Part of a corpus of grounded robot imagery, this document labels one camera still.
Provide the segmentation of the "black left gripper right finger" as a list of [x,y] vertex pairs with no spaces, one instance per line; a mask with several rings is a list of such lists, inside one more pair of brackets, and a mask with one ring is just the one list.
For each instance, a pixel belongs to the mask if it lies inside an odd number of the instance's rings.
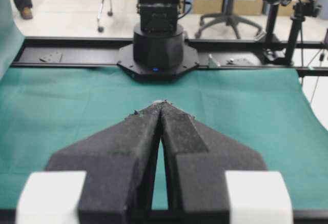
[[169,210],[183,223],[229,223],[224,173],[267,170],[261,154],[168,103],[160,118]]

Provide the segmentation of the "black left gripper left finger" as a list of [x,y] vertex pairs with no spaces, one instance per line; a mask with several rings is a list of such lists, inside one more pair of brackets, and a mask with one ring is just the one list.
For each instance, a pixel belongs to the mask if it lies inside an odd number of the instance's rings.
[[81,223],[136,223],[151,209],[161,104],[65,147],[47,171],[85,170],[78,203]]

